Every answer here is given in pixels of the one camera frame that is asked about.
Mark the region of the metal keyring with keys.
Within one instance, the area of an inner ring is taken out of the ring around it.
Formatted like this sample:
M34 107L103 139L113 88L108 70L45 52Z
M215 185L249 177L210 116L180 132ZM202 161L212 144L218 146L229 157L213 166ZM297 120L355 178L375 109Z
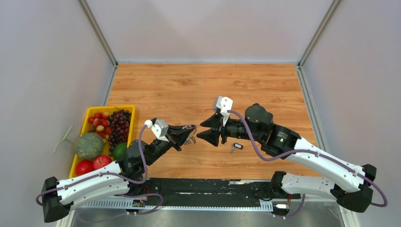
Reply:
M191 129L191 133L189 134L189 136L187 137L187 139L185 140L185 142L183 143L183 145L190 145L190 144L196 144L196 138L195 138L195 134L196 134L196 130L197 130L197 126L196 125L185 125L182 127L182 129Z

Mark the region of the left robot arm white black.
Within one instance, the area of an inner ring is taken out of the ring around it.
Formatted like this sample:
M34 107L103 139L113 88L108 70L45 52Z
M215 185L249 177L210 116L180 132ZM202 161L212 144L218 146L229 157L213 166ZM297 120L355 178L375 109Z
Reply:
M126 148L122 158L104 167L66 180L49 177L44 181L36 203L42 207L44 221L63 219L89 202L130 192L141 195L148 178L148 166L171 148L181 151L193 139L196 125L172 126L164 120L147 120L138 139Z

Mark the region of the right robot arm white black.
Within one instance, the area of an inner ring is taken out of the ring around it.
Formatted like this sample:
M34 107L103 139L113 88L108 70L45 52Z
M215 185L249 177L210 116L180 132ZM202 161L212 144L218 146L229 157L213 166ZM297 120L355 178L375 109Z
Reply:
M257 103L248 107L244 116L231 119L231 113L224 105L217 105L215 114L202 122L206 130L198 133L198 138L213 146L225 143L229 137L249 140L262 160L288 160L320 174L307 177L276 171L270 183L275 197L286 193L316 195L358 213L372 204L374 166L355 165L323 151L293 130L275 124L272 113Z

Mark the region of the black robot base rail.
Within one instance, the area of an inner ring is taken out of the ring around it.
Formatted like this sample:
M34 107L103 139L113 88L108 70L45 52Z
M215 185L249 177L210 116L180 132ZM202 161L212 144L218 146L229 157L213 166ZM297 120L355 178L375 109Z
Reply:
M85 208L155 210L267 211L285 216L301 194L288 194L269 180L149 178L126 193L97 199Z

